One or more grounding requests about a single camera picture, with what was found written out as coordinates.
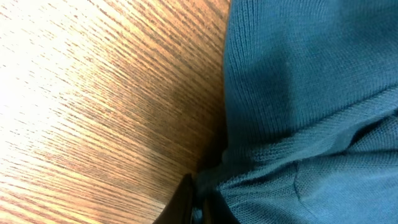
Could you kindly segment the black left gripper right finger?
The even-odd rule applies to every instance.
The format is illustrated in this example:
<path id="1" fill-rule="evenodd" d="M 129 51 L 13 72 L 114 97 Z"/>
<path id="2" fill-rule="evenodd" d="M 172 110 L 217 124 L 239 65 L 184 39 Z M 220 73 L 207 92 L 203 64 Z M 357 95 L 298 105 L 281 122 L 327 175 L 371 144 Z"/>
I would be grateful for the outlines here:
<path id="1" fill-rule="evenodd" d="M 203 224 L 240 224 L 221 193 L 211 192 L 203 202 Z"/>

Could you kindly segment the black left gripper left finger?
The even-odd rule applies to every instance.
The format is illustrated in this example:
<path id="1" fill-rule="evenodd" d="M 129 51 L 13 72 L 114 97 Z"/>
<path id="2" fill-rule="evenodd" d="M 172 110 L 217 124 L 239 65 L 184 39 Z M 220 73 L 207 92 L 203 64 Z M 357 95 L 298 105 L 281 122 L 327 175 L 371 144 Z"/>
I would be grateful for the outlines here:
<path id="1" fill-rule="evenodd" d="M 153 224 L 191 224 L 194 191 L 192 175 L 184 175 L 169 203 Z"/>

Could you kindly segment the blue polo shirt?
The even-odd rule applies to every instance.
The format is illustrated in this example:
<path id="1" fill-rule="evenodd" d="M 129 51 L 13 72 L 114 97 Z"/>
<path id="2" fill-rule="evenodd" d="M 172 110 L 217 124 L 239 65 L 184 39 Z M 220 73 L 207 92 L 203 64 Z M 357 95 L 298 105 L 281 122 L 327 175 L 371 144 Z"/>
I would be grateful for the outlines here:
<path id="1" fill-rule="evenodd" d="M 397 222 L 397 1 L 233 1 L 228 147 L 197 177 L 240 223 Z"/>

